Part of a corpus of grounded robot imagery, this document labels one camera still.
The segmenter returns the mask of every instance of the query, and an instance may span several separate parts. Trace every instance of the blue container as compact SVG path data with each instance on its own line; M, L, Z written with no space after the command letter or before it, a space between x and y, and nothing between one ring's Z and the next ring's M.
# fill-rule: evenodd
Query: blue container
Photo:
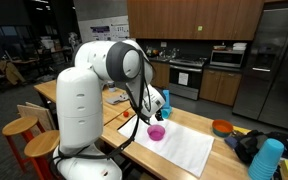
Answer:
M161 109L161 112L162 112L162 118L167 119L172 112L172 107L168 109Z
M163 94L165 95L165 104L162 106L162 109L170 109L170 91L163 90Z
M283 154L284 145L275 139L267 139L254 157L248 175L252 180L270 179Z

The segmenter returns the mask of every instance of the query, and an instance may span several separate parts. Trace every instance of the oven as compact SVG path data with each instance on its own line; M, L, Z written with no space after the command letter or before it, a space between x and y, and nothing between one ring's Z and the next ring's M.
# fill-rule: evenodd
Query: oven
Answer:
M170 93L197 100L202 81L204 61L201 58L199 60L170 60Z

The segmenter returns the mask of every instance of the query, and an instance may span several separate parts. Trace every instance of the sink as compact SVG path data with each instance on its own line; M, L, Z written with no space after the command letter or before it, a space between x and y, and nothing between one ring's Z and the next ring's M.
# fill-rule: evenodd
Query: sink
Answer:
M170 58L170 57L160 57L160 56L149 57L148 58L148 60L150 60L150 61L161 61L161 62L168 62L171 59L172 58Z

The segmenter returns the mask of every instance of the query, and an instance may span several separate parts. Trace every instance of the kitchen cabinet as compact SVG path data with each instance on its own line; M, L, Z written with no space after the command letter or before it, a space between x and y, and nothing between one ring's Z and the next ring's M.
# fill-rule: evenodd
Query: kitchen cabinet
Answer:
M263 0L240 0L232 40L253 40L263 5Z
M263 4L263 0L219 0L213 39L253 40Z
M197 0L194 39L213 39L219 0Z
M252 40L264 0L127 0L130 37Z
M170 65L159 62L151 62L151 64L154 68L154 76L151 85L162 89L168 88Z
M196 0L128 0L130 37L192 39Z
M215 101L221 72L204 70L200 98Z
M241 77L238 73L204 70L200 98L233 106Z

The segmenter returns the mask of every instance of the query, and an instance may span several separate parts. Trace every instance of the white sheet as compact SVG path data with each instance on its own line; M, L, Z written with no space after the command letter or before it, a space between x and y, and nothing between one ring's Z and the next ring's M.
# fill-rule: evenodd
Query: white sheet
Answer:
M137 116L134 116L130 119L118 130L119 133L130 137L136 118ZM164 138L160 141L151 140L147 134L149 126L140 120L135 142L200 177L212 149L214 137L191 130L167 119L157 121L154 116L151 118L151 124L159 124L165 128Z

